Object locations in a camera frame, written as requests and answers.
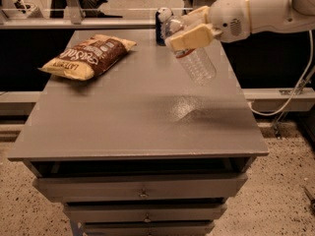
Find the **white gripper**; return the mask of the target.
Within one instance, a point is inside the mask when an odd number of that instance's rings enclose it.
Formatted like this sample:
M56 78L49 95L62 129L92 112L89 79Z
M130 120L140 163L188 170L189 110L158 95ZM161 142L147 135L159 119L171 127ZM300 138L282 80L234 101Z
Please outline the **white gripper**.
M169 36L165 44L172 51L206 47L215 38L226 43L243 40L251 33L249 1L217 0L211 7L203 6L184 15L183 22L186 26L200 25Z

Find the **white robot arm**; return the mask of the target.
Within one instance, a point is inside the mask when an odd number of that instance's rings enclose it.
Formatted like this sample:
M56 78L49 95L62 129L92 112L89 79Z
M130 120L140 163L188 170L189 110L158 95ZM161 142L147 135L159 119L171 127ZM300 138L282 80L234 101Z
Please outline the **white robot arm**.
M315 0L216 0L182 16L165 39L173 51L196 49L217 39L231 43L271 31L293 33L315 27Z

